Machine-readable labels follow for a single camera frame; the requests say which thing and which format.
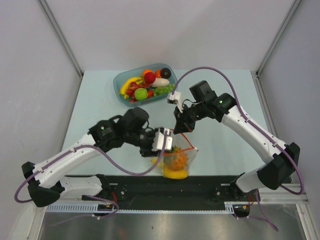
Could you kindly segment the green toy leafy vegetable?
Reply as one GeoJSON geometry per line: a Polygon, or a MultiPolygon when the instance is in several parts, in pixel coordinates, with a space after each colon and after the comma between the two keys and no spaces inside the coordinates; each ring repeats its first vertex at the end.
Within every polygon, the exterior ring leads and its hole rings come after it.
{"type": "Polygon", "coordinates": [[[171,152],[164,155],[163,159],[165,165],[173,171],[185,170],[188,160],[186,152],[178,146],[174,146],[171,152]]]}

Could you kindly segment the clear zip top bag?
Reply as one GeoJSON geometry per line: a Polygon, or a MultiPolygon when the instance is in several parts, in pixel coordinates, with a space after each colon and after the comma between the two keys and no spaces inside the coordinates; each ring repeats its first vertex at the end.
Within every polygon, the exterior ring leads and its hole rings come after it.
{"type": "Polygon", "coordinates": [[[172,133],[171,136],[171,149],[165,150],[154,170],[165,178],[182,180],[189,176],[189,168],[199,150],[184,133],[172,133]]]}

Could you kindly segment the orange yellow toy mango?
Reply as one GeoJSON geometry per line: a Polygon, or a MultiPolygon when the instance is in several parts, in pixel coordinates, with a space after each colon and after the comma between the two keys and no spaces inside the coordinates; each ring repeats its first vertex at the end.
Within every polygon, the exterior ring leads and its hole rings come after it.
{"type": "Polygon", "coordinates": [[[182,180],[188,177],[188,171],[182,170],[172,170],[170,168],[163,169],[163,176],[168,179],[182,180]]]}

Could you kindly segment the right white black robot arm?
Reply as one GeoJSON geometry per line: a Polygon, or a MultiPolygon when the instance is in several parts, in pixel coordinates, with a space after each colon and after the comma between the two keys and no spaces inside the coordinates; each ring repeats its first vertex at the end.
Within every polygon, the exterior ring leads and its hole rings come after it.
{"type": "Polygon", "coordinates": [[[180,92],[170,92],[167,102],[175,104],[174,134],[191,133],[196,121],[217,120],[245,140],[260,156],[264,165],[239,175],[230,188],[231,196],[242,201],[249,192],[262,187],[277,190],[295,171],[300,156],[296,143],[287,144],[261,128],[228,93],[216,95],[205,80],[190,87],[195,100],[191,106],[183,103],[180,92]]]}

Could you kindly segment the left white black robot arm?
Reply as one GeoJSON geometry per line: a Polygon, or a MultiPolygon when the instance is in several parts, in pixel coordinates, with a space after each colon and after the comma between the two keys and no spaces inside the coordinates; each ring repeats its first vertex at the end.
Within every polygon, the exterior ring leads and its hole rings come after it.
{"type": "Polygon", "coordinates": [[[98,154],[128,175],[144,176],[151,172],[153,167],[141,173],[126,170],[107,154],[123,144],[129,144],[138,147],[143,157],[161,158],[167,137],[162,128],[144,127],[148,121],[149,115],[145,110],[140,107],[131,108],[124,115],[99,121],[80,140],[54,157],[37,164],[30,161],[24,163],[21,167],[25,177],[23,185],[27,186],[30,201],[37,207],[46,207],[62,197],[83,201],[108,200],[111,187],[103,174],[90,177],[67,176],[73,169],[98,154]]]}

